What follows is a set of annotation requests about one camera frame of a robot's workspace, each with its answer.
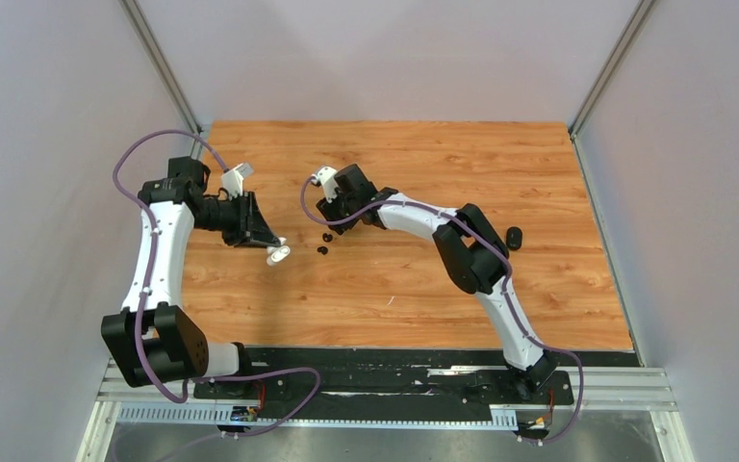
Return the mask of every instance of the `metal bar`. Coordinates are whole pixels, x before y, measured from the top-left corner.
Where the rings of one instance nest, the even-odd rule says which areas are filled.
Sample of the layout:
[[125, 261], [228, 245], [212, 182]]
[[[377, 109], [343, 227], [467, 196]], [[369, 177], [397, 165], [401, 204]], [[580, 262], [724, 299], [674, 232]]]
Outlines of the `metal bar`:
[[78, 448], [77, 462], [103, 462], [112, 442], [117, 416], [120, 414], [119, 402], [96, 402], [84, 432], [84, 439]]
[[[427, 375], [463, 375], [480, 370], [504, 370], [504, 366], [452, 366], [449, 369], [429, 369]], [[576, 368], [561, 367], [559, 371], [567, 372], [571, 378], [573, 394], [579, 389], [579, 376]], [[585, 368], [585, 391], [582, 408], [586, 410], [615, 410], [615, 411], [675, 411], [675, 398], [670, 388], [670, 382], [663, 369], [657, 368]], [[182, 384], [170, 382], [166, 384], [172, 392], [179, 394]], [[110, 362], [106, 374], [97, 394], [98, 401], [123, 401], [127, 405], [165, 405], [175, 404], [167, 401], [160, 392], [153, 387], [130, 388], [122, 379], [114, 362]], [[180, 409], [197, 410], [207, 406], [256, 406], [255, 399], [197, 399], [192, 396]], [[572, 406], [558, 406], [560, 409], [573, 408]], [[545, 406], [526, 404], [499, 404], [492, 406], [500, 410], [538, 410]]]
[[[121, 424], [202, 424], [266, 426], [276, 419], [256, 422], [232, 422], [231, 405], [212, 402], [175, 404], [163, 402], [124, 402], [117, 421]], [[493, 409], [490, 421], [355, 421], [325, 419], [290, 419], [284, 426], [316, 428], [409, 428], [445, 430], [517, 430], [517, 413], [507, 409]]]
[[588, 120], [591, 112], [594, 110], [597, 101], [599, 101], [602, 92], [607, 87], [607, 84], [610, 82], [610, 79], [613, 77], [619, 64], [622, 63], [624, 55], [626, 55], [630, 45], [636, 39], [636, 36], [649, 17], [650, 11], [655, 4], [656, 0], [640, 0], [638, 5], [636, 5], [636, 10], [630, 16], [630, 20], [627, 22], [627, 25], [624, 26], [624, 30], [619, 36], [619, 40], [616, 42], [616, 45], [613, 47], [613, 51], [610, 52], [607, 62], [602, 67], [599, 77], [597, 77], [591, 90], [588, 91], [588, 95], [585, 97], [585, 101], [579, 108], [579, 112], [576, 113], [576, 117], [573, 118], [573, 122], [568, 129], [572, 138], [579, 135], [582, 127]]
[[154, 38], [154, 33], [151, 31], [151, 27], [148, 21], [145, 19], [145, 14], [142, 12], [142, 8], [137, 0], [118, 0], [126, 15], [129, 17], [129, 22], [132, 23], [135, 32], [137, 32], [140, 42], [148, 57], [151, 59], [151, 63], [160, 74], [163, 79], [163, 84], [166, 85], [166, 90], [171, 96], [171, 100], [177, 107], [177, 112], [180, 113], [180, 117], [186, 124], [189, 130], [195, 134], [199, 134], [202, 131], [202, 127], [197, 121], [196, 115], [191, 109], [186, 95], [183, 93], [180, 85], [177, 83], [174, 72], [168, 65], [168, 61], [163, 54], [163, 50], [160, 49], [160, 45]]
[[[211, 124], [203, 125], [200, 127], [199, 136], [207, 141], [211, 137]], [[202, 158], [205, 154], [205, 149], [202, 148], [202, 144], [200, 144], [197, 141], [194, 141], [191, 145], [191, 158], [196, 159], [197, 161], [202, 161]]]
[[616, 288], [616, 295], [619, 297], [620, 306], [622, 306], [624, 322], [627, 324], [627, 331], [630, 333], [630, 341], [633, 343], [636, 354], [641, 363], [646, 364], [642, 349], [639, 348], [639, 345], [636, 343], [636, 333], [633, 330], [633, 323], [630, 320], [630, 314], [627, 310], [627, 300], [624, 296], [624, 291], [622, 290], [622, 281], [624, 280], [613, 261], [613, 256], [616, 254], [615, 247], [613, 246], [610, 237], [605, 233], [604, 218], [602, 217], [602, 209], [599, 205], [599, 199], [594, 194], [590, 181], [588, 180], [589, 178], [593, 178], [593, 174], [588, 163], [585, 162], [585, 156], [582, 153], [582, 145], [579, 142], [579, 137], [576, 135], [571, 136], [571, 143], [573, 144], [573, 152], [576, 154], [576, 160], [579, 163], [579, 172], [582, 175], [582, 182], [585, 185], [585, 193], [588, 195], [588, 200], [591, 202], [591, 212], [594, 214], [594, 221], [597, 224], [597, 230], [601, 237], [601, 246], [604, 249], [604, 255], [607, 259], [607, 267], [610, 269], [610, 275], [613, 277], [614, 287]]
[[664, 462], [694, 462], [693, 451], [677, 412], [650, 412]]

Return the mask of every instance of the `wire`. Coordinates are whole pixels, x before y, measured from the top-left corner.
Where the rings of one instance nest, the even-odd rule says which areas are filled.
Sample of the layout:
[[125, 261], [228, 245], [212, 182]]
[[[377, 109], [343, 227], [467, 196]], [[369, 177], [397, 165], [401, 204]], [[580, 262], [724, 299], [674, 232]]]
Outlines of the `wire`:
[[265, 409], [265, 395], [268, 393], [268, 386], [262, 380], [259, 381], [259, 407], [256, 409], [257, 412]]
[[532, 424], [535, 424], [535, 423], [537, 423], [539, 421], [544, 421], [545, 419], [548, 419], [548, 427], [550, 427], [551, 423], [553, 423], [553, 406], [554, 406], [554, 402], [553, 402], [553, 389], [552, 388], [548, 389], [548, 396], [549, 396], [549, 400], [548, 400], [548, 412], [545, 413], [545, 414], [543, 414], [542, 416], [536, 418], [532, 422]]
[[310, 186], [310, 184], [316, 179], [316, 176], [310, 176], [305, 181], [304, 184], [301, 185], [301, 209], [304, 211], [305, 215], [312, 221], [315, 221], [318, 224], [323, 224], [327, 226], [337, 226], [340, 224], [345, 224], [350, 221], [353, 221], [360, 217], [362, 214], [364, 214], [366, 211], [373, 209], [375, 207], [380, 207], [382, 205], [399, 205], [404, 207], [415, 207], [421, 210], [425, 210], [427, 212], [433, 213], [436, 216], [440, 218], [446, 218], [459, 226], [466, 234], [469, 236], [472, 236], [475, 240], [477, 240], [481, 245], [486, 247], [487, 250], [492, 252], [497, 259], [505, 266], [505, 276], [502, 281], [502, 295], [505, 298], [505, 302], [508, 305], [508, 309], [511, 312], [511, 316], [514, 318], [514, 322], [517, 325], [517, 327], [520, 329], [520, 332], [522, 335], [527, 339], [528, 342], [533, 344], [536, 347], [546, 349], [548, 351], [553, 351], [556, 353], [564, 354], [566, 356], [571, 357], [573, 359], [573, 362], [576, 364], [576, 369], [579, 372], [579, 391], [576, 398], [576, 405], [573, 408], [573, 415], [571, 416], [571, 419], [568, 421], [568, 423], [565, 425], [565, 427], [556, 435], [551, 436], [549, 438], [546, 438], [544, 440], [536, 440], [533, 438], [525, 438], [525, 440], [535, 443], [535, 444], [546, 444], [546, 443], [553, 443], [554, 441], [558, 441], [561, 438], [563, 438], [570, 430], [573, 424], [578, 420], [579, 417], [579, 411], [582, 408], [582, 398], [584, 397], [584, 391], [585, 391], [585, 371], [582, 368], [582, 361], [579, 360], [579, 357], [573, 354], [572, 351], [568, 351], [566, 349], [562, 348], [556, 348], [553, 346], [547, 346], [540, 342], [538, 339], [532, 337], [530, 333], [528, 332], [528, 329], [525, 328], [525, 326], [522, 324], [522, 321], [520, 321], [520, 316], [517, 314], [517, 309], [514, 307], [514, 302], [511, 301], [511, 297], [506, 293], [506, 285], [508, 281], [511, 279], [512, 275], [514, 274], [514, 268], [511, 266], [511, 262], [508, 261], [508, 259], [505, 257], [505, 255], [502, 254], [496, 247], [494, 247], [491, 243], [487, 242], [485, 239], [483, 239], [482, 236], [474, 232], [469, 226], [458, 219], [457, 217], [447, 214], [446, 212], [441, 212], [438, 209], [435, 209], [434, 207], [431, 207], [427, 204], [423, 204], [421, 202], [416, 201], [402, 201], [402, 200], [378, 200], [375, 202], [372, 202], [371, 204], [365, 206], [358, 212], [350, 215], [347, 218], [342, 219], [336, 219], [333, 221], [328, 221], [326, 219], [322, 219], [319, 217], [316, 217], [313, 215], [313, 213], [310, 211], [310, 209], [307, 207], [307, 204], [304, 201], [304, 193], [307, 191], [307, 187]]
[[298, 411], [300, 411], [302, 407], [304, 407], [305, 405], [307, 405], [308, 402], [310, 402], [310, 399], [312, 399], [313, 396], [316, 395], [316, 392], [319, 390], [319, 387], [321, 386], [321, 374], [319, 374], [319, 371], [316, 371], [313, 368], [292, 368], [292, 369], [283, 369], [281, 371], [257, 373], [255, 375], [246, 375], [246, 376], [226, 375], [223, 377], [205, 377], [205, 378], [198, 378], [194, 380], [197, 383], [209, 382], [211, 380], [214, 380], [215, 382], [247, 382], [250, 380], [262, 380], [265, 378], [271, 378], [271, 377], [276, 377], [279, 375], [287, 375], [289, 373], [299, 373], [299, 372], [311, 373], [316, 378], [316, 385], [313, 386], [313, 389], [310, 391], [310, 393], [307, 394], [307, 397], [305, 397], [301, 402], [299, 402], [298, 405], [293, 409], [293, 411], [289, 412], [287, 416], [279, 419], [278, 421], [274, 423], [271, 423], [268, 426], [259, 428], [258, 430], [246, 431], [244, 433], [232, 433], [232, 432], [223, 431], [221, 434], [212, 433], [210, 435], [197, 438], [196, 440], [188, 442], [185, 445], [173, 450], [172, 452], [169, 452], [163, 457], [160, 457], [155, 462], [165, 462], [166, 460], [170, 459], [171, 457], [174, 457], [180, 452], [193, 448], [194, 446], [205, 443], [207, 441], [212, 441], [212, 440], [219, 439], [219, 438], [233, 437], [234, 439], [239, 439], [239, 438], [244, 438], [244, 437], [249, 437], [249, 436], [264, 435], [265, 433], [268, 433], [269, 431], [276, 429], [279, 425], [287, 422], [294, 415], [296, 415], [296, 413], [298, 413]]
[[121, 194], [128, 197], [132, 202], [137, 204], [137, 206], [145, 212], [146, 216], [148, 217], [148, 221], [151, 224], [151, 245], [149, 246], [148, 250], [148, 262], [146, 263], [145, 274], [143, 275], [142, 279], [143, 289], [140, 291], [140, 303], [138, 303], [138, 311], [137, 313], [135, 313], [135, 350], [137, 351], [138, 357], [140, 359], [142, 369], [145, 372], [145, 375], [148, 377], [149, 381], [151, 381], [151, 384], [154, 385], [158, 390], [160, 390], [160, 393], [162, 393], [163, 396], [165, 396], [169, 400], [176, 403], [182, 403], [186, 402], [189, 396], [189, 381], [187, 379], [183, 381], [183, 395], [181, 397], [177, 397], [176, 395], [172, 394], [169, 389], [166, 388], [166, 385], [164, 385], [160, 378], [158, 378], [157, 375], [154, 373], [154, 370], [148, 363], [148, 359], [145, 357], [145, 351], [143, 350], [142, 345], [142, 313], [143, 311], [145, 311], [145, 302], [148, 299], [148, 288], [151, 285], [151, 277], [154, 272], [154, 260], [157, 256], [157, 241], [160, 237], [160, 233], [156, 228], [157, 219], [154, 217], [154, 212], [151, 211], [151, 208], [149, 208], [148, 205], [146, 205], [145, 202], [140, 200], [136, 195], [132, 194], [129, 190], [124, 188], [123, 185], [120, 184], [120, 180], [118, 178], [120, 169], [123, 167], [123, 164], [126, 163], [126, 160], [129, 158], [129, 156], [131, 156], [132, 153], [135, 152], [135, 150], [137, 150], [137, 148], [140, 147], [141, 144], [162, 135], [182, 135], [185, 137], [193, 138], [194, 140], [202, 144], [206, 149], [211, 151], [211, 154], [213, 154], [214, 158], [217, 159], [217, 163], [219, 163], [222, 171], [228, 171], [228, 166], [225, 164], [224, 161], [222, 161], [222, 158], [219, 156], [217, 150], [211, 147], [211, 145], [208, 144], [207, 141], [203, 140], [196, 134], [187, 132], [185, 130], [166, 129], [154, 133], [149, 133], [148, 135], [135, 141], [134, 144], [129, 146], [129, 148], [126, 149], [126, 152], [124, 152], [123, 155], [120, 156], [120, 159], [115, 165], [115, 170], [112, 172], [112, 180], [115, 182], [115, 187], [117, 188], [117, 190], [120, 191]]

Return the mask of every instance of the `gray wall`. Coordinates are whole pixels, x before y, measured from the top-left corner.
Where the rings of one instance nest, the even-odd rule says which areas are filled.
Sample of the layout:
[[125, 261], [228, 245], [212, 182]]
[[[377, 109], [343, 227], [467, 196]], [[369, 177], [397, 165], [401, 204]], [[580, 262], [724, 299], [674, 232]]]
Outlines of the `gray wall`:
[[[178, 124], [116, 1], [0, 1], [0, 461], [74, 458], [139, 240], [112, 167]], [[153, 142], [124, 180], [178, 146]]]
[[636, 0], [140, 0], [197, 115], [567, 120]]
[[638, 346], [739, 460], [739, 2], [660, 1], [581, 140]]

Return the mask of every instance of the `wood grain surface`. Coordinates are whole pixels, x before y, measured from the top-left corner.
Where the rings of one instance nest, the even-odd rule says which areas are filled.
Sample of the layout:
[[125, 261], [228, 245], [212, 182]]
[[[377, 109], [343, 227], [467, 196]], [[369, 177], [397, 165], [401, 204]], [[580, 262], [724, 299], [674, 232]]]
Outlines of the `wood grain surface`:
[[[232, 167], [249, 162], [271, 229], [292, 254], [269, 267], [263, 249], [194, 231], [186, 311], [215, 342], [258, 345], [498, 347], [482, 307], [448, 279], [434, 244], [360, 224], [332, 243], [299, 206], [321, 165], [357, 163], [389, 186], [445, 207], [477, 204], [499, 232], [519, 226], [517, 295], [549, 345], [628, 349], [630, 339], [562, 123], [218, 122], [211, 144]], [[212, 167], [209, 193], [219, 186]], [[315, 210], [321, 190], [311, 188]], [[327, 255], [317, 253], [326, 245]]]

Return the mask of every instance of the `enclosure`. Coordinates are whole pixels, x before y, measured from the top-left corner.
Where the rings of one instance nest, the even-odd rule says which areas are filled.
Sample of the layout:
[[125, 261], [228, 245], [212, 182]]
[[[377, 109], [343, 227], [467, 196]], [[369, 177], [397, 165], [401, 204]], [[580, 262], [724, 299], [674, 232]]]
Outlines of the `enclosure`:
[[[243, 402], [266, 412], [253, 428], [278, 422], [309, 377], [266, 380], [293, 395], [268, 406], [203, 397], [208, 383], [175, 404], [129, 387], [101, 340], [140, 250], [113, 167], [161, 129], [249, 163], [245, 189], [287, 238], [268, 266], [263, 248], [192, 231], [177, 282], [209, 342], [243, 343], [257, 371], [323, 374], [264, 436], [211, 441]], [[209, 193], [224, 185], [178, 136], [119, 179], [136, 193], [183, 156], [210, 167]], [[352, 164], [379, 190], [476, 204], [504, 240], [521, 228], [508, 259], [530, 327], [584, 364], [580, 379], [554, 356], [550, 435], [581, 405], [564, 438], [512, 433], [545, 401], [452, 394], [458, 375], [466, 393], [506, 367], [435, 243], [305, 217], [324, 197], [299, 203], [311, 173]], [[354, 373], [374, 377], [363, 400], [339, 381]], [[383, 398], [417, 394], [387, 393], [396, 377], [440, 412]], [[739, 2], [0, 1], [0, 460], [165, 456], [739, 459]]]

